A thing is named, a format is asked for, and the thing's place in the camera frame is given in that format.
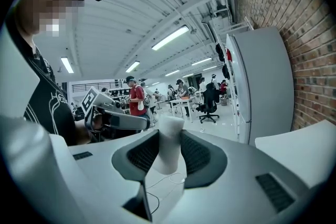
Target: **white tabletop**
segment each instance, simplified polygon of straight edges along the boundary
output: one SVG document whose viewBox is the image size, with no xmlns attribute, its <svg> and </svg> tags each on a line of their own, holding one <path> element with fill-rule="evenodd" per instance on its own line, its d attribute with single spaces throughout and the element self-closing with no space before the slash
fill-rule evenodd
<svg viewBox="0 0 336 224">
<path fill-rule="evenodd" d="M 170 101 L 171 103 L 183 103 L 183 102 L 188 102 L 191 100 L 194 100 L 196 97 L 190 97 L 189 99 L 176 99 L 176 100 L 172 100 Z"/>
<path fill-rule="evenodd" d="M 336 157 L 336 126 L 327 120 L 273 136 L 256 138 L 256 147 L 298 175 L 309 187 L 325 181 Z"/>
</svg>

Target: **black grille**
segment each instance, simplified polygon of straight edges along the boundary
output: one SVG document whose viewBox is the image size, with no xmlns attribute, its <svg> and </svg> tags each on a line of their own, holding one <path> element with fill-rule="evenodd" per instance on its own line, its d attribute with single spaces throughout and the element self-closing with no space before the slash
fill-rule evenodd
<svg viewBox="0 0 336 224">
<path fill-rule="evenodd" d="M 159 136 L 154 135 L 144 143 L 129 150 L 127 158 L 133 165 L 147 173 L 159 153 L 158 144 Z"/>
<path fill-rule="evenodd" d="M 283 211 L 294 202 L 271 174 L 260 175 L 256 179 L 277 212 Z"/>
<path fill-rule="evenodd" d="M 86 157 L 90 157 L 90 156 L 92 156 L 92 153 L 90 153 L 90 152 L 88 152 L 88 151 L 73 155 L 74 159 L 77 160 L 77 161 L 78 161 L 79 159 L 84 159 L 84 158 L 86 158 Z"/>
<path fill-rule="evenodd" d="M 201 170 L 210 162 L 210 150 L 186 135 L 181 136 L 181 153 L 188 175 Z"/>
</svg>

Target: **white ceiling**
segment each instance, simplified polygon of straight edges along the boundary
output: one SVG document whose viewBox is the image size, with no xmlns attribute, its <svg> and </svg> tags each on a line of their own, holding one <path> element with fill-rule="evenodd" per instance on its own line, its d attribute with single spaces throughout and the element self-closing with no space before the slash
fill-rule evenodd
<svg viewBox="0 0 336 224">
<path fill-rule="evenodd" d="M 74 14 L 67 32 L 59 37 L 39 34 L 34 41 L 51 66 L 57 81 L 125 78 L 126 69 L 139 66 L 131 75 L 159 78 L 174 70 L 181 75 L 219 64 L 214 44 L 202 21 L 212 14 L 211 0 L 85 0 Z M 220 9 L 221 0 L 216 0 Z M 176 38 L 158 51 L 151 49 L 162 38 L 187 25 L 196 29 Z M 67 56 L 75 71 L 68 74 L 60 61 Z"/>
</svg>

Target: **white refrigerator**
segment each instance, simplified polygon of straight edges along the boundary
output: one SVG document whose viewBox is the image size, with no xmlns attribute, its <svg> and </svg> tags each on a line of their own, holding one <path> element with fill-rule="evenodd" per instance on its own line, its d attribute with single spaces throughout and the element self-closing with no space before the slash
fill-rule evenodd
<svg viewBox="0 0 336 224">
<path fill-rule="evenodd" d="M 240 112 L 239 140 L 287 133 L 294 111 L 291 66 L 278 29 L 227 35 Z"/>
</svg>

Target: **brick wall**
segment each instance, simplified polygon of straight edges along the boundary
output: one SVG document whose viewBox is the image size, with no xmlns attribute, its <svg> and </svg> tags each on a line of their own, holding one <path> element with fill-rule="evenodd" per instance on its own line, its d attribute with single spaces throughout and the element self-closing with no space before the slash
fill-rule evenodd
<svg viewBox="0 0 336 224">
<path fill-rule="evenodd" d="M 325 0 L 235 0 L 236 22 L 276 26 L 295 85 L 296 130 L 323 119 L 336 124 L 336 24 Z"/>
</svg>

